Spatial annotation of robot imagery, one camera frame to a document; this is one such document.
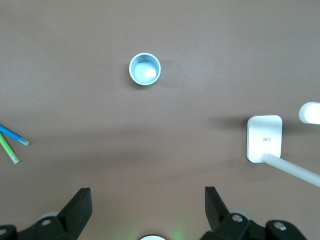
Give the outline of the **green marker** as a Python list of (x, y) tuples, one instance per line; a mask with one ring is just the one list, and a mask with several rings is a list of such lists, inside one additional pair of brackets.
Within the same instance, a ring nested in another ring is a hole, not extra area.
[(8, 154), (8, 156), (10, 157), (10, 159), (14, 164), (18, 164), (20, 162), (20, 160), (18, 159), (18, 157), (16, 156), (16, 154), (14, 153), (14, 151), (12, 150), (12, 148), (10, 147), (10, 145), (8, 144), (8, 142), (6, 141), (6, 139), (1, 133), (0, 133), (0, 145), (3, 147), (3, 149)]

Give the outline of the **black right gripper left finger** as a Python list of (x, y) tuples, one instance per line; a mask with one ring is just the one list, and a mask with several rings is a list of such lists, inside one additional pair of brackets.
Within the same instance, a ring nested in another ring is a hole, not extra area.
[(0, 225), (0, 240), (77, 240), (93, 212), (90, 188), (81, 188), (56, 216), (46, 216), (25, 230)]

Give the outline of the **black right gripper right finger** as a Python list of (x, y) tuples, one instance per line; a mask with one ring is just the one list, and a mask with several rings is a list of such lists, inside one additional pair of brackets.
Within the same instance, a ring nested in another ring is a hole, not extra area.
[(205, 214), (210, 226), (200, 240), (307, 240), (292, 223), (269, 220), (265, 227), (245, 215), (231, 213), (214, 186), (205, 187)]

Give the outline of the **blue marker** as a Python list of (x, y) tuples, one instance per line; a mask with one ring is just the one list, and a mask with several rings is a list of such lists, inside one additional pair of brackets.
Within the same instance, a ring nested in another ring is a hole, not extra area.
[(17, 142), (25, 145), (25, 146), (28, 146), (30, 144), (30, 142), (23, 138), (22, 136), (18, 135), (17, 133), (11, 131), (10, 129), (6, 128), (5, 126), (1, 125), (0, 124), (0, 132), (8, 135), (9, 137), (13, 138), (14, 140), (16, 140)]

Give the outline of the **light blue plastic cup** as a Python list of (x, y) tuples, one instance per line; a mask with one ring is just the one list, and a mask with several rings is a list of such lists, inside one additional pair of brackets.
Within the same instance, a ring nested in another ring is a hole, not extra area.
[(162, 72), (161, 63), (158, 58), (148, 52), (135, 55), (128, 66), (131, 79), (140, 86), (153, 85)]

